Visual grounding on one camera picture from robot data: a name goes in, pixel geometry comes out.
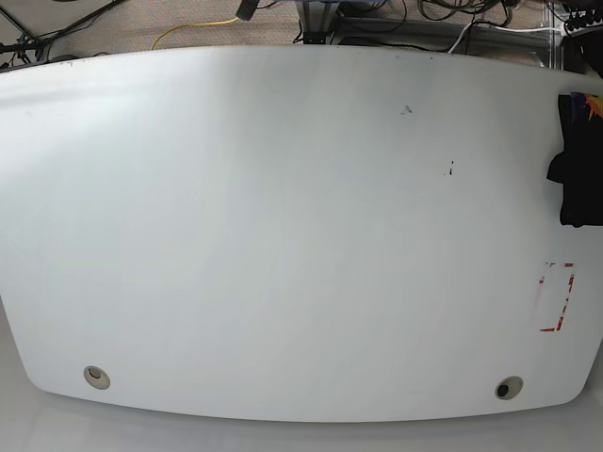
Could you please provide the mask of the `black printed T-shirt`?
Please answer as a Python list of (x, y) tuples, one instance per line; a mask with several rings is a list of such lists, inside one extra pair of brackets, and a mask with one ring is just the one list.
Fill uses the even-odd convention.
[(560, 223), (602, 225), (602, 98), (570, 92), (558, 97), (562, 151), (546, 178), (562, 185)]

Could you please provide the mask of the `grey metal table leg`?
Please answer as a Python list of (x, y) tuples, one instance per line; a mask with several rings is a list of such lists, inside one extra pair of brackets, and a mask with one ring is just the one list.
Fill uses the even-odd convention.
[(339, 1), (295, 1), (303, 44), (326, 44), (332, 34)]

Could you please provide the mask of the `red tape rectangle marking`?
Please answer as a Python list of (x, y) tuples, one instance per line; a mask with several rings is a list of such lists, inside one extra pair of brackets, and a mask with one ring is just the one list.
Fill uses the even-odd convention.
[(576, 266), (573, 263), (546, 262), (538, 283), (534, 324), (538, 331), (559, 331), (569, 303)]

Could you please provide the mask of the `black tripod stand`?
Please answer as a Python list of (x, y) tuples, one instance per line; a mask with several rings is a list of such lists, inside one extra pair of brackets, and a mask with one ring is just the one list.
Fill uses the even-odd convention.
[(33, 52), (37, 62), (46, 62), (49, 58), (48, 52), (54, 43), (66, 38), (74, 33), (85, 30), (91, 26), (97, 19), (110, 12), (114, 8), (124, 4), (124, 0), (110, 1), (107, 4), (97, 8), (91, 13), (77, 19), (75, 22), (66, 25), (58, 30), (45, 32), (36, 35), (24, 24), (22, 24), (6, 8), (1, 7), (1, 18), (8, 21), (19, 33), (20, 36), (12, 44), (1, 43), (1, 55), (12, 54), (18, 57), (25, 65), (31, 64), (28, 52)]

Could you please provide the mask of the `white power strip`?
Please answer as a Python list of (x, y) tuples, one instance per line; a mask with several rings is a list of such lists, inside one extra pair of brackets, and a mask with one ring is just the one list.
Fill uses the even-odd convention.
[(602, 30), (602, 8), (571, 9), (564, 18), (563, 32), (578, 37)]

